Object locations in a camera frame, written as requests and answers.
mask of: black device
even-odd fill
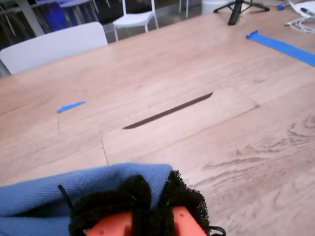
[[[248,5],[248,7],[242,11],[242,5],[243,5],[243,3],[246,4],[246,5]],[[270,10],[268,7],[264,6],[263,4],[254,3],[252,0],[251,0],[251,2],[244,1],[244,0],[236,0],[236,1],[234,1],[234,2],[230,2],[230,3],[227,4],[227,5],[224,5],[224,6],[222,6],[222,7],[219,7],[218,9],[214,10],[213,12],[216,12],[216,13],[217,13],[219,10],[221,10],[221,9],[223,9],[223,8],[226,8],[226,7],[230,8],[230,9],[232,10],[232,14],[231,14],[230,20],[228,21],[227,24],[228,24],[228,25],[235,25],[236,22],[237,22],[237,19],[238,19],[239,15],[240,15],[242,12],[246,11],[246,10],[247,10],[248,8],[250,8],[251,6],[258,7],[258,8],[260,8],[260,9],[265,10],[265,11],[269,11],[269,10]]]

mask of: wooden table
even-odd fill
[[[243,14],[232,27],[228,18],[196,17],[1,79],[1,184],[167,162],[228,235],[314,235],[315,69],[245,35],[315,53],[314,36],[284,27],[296,18],[287,10]]]

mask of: black fuzzy material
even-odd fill
[[[150,209],[150,186],[142,176],[133,176],[118,189],[89,194],[71,209],[69,232],[71,236],[84,236],[100,219],[132,212],[132,236],[176,236],[172,208],[185,206],[203,231],[210,235],[211,227],[204,197],[188,189],[178,171],[172,171],[164,186],[158,205]]]

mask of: blue object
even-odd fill
[[[58,109],[57,112],[58,113],[64,112],[66,110],[69,110],[69,109],[71,109],[73,107],[79,106],[79,105],[84,104],[84,103],[85,103],[85,101],[81,101],[81,102],[76,102],[76,103],[73,103],[73,104],[65,105],[65,106],[62,106],[60,109]]]
[[[140,174],[150,185],[153,208],[171,171],[165,164],[125,163],[0,187],[0,236],[68,236],[70,211],[59,184],[74,203],[84,195],[115,189]]]
[[[267,47],[273,48],[279,52],[282,52],[298,60],[301,60],[309,65],[315,66],[315,54],[294,47],[282,41],[263,36],[259,34],[257,30],[248,34],[246,38],[257,43],[260,43],[262,45],[265,45]]]
[[[282,9],[284,9],[284,6],[282,5],[282,4],[279,4],[278,6],[277,6],[277,10],[282,10]]]

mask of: black string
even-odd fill
[[[216,231],[219,231],[221,232],[222,234],[214,234],[214,235],[211,235],[211,236],[226,236],[226,232],[223,228],[219,227],[219,226],[210,226],[210,229],[211,230],[216,230]]]
[[[65,189],[62,187],[61,184],[58,185],[58,188],[59,188],[61,194],[63,195],[63,199],[64,199],[65,202],[67,203],[68,207],[69,207],[70,209],[72,209],[73,205],[72,205],[71,200],[70,200],[69,196],[67,195]]]

